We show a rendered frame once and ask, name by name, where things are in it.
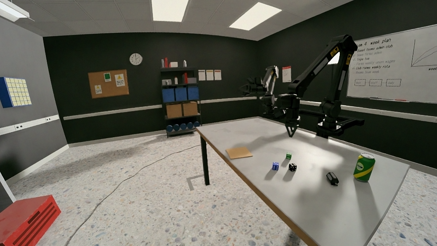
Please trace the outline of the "green drink can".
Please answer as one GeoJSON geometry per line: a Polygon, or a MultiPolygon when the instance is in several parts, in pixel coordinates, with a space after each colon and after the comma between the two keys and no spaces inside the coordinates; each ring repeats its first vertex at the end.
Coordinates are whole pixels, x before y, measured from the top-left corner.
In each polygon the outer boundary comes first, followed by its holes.
{"type": "Polygon", "coordinates": [[[375,156],[372,154],[361,153],[361,155],[358,157],[353,176],[359,181],[368,181],[371,176],[375,161],[375,156]]]}

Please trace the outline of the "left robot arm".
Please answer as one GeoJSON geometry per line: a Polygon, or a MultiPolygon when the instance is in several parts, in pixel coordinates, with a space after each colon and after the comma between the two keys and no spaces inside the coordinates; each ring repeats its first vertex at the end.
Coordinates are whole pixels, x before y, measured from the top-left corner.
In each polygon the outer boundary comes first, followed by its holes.
{"type": "Polygon", "coordinates": [[[300,107],[300,98],[303,98],[304,92],[313,81],[313,79],[323,70],[323,68],[339,53],[339,59],[336,71],[333,77],[330,91],[319,106],[320,112],[325,114],[323,122],[318,127],[331,132],[337,132],[341,129],[337,125],[336,118],[341,112],[340,94],[349,68],[351,58],[358,46],[352,39],[352,36],[341,35],[333,37],[327,48],[315,59],[315,61],[288,86],[288,94],[277,96],[276,107],[274,107],[275,117],[285,114],[286,118],[293,118],[293,109],[300,107]],[[331,103],[333,101],[334,103],[331,103]],[[291,107],[291,109],[289,109],[291,107]]]}

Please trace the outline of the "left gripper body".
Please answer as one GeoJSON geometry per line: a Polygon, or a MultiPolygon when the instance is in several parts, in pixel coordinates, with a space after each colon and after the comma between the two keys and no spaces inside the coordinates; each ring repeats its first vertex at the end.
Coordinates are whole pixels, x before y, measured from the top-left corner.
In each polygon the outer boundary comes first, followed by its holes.
{"type": "Polygon", "coordinates": [[[299,116],[299,108],[292,108],[293,109],[293,118],[286,118],[286,125],[294,125],[294,123],[291,123],[291,121],[295,121],[297,123],[299,123],[300,121],[300,116],[299,116]]]}

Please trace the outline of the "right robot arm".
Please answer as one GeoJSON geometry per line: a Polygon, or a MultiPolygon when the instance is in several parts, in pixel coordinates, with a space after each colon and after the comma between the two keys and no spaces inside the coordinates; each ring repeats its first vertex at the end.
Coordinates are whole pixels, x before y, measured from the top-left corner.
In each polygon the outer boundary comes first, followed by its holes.
{"type": "Polygon", "coordinates": [[[274,83],[276,78],[278,77],[277,75],[277,66],[271,66],[271,67],[267,67],[266,70],[266,75],[262,81],[261,77],[249,77],[247,79],[247,81],[251,84],[251,88],[254,89],[256,88],[257,93],[258,94],[264,94],[263,97],[261,98],[261,104],[262,105],[266,105],[266,109],[265,109],[265,113],[263,113],[263,115],[274,115],[274,108],[273,108],[273,104],[274,104],[274,95],[273,93],[273,89],[274,89],[274,83]]]}

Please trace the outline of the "black die with white pips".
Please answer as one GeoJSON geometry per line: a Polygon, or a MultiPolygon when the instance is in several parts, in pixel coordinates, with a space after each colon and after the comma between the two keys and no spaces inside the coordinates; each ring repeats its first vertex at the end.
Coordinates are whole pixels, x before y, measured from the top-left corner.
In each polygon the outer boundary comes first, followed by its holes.
{"type": "Polygon", "coordinates": [[[289,164],[288,169],[289,169],[290,171],[296,171],[296,169],[297,169],[297,165],[296,165],[295,163],[291,163],[291,164],[289,164]]]}

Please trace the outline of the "tan flat mat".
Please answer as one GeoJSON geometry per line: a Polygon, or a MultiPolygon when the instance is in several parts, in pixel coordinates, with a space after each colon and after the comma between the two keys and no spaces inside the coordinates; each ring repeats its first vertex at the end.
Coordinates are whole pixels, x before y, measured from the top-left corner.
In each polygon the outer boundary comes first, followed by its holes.
{"type": "Polygon", "coordinates": [[[253,156],[246,147],[226,149],[230,159],[245,158],[253,156]]]}

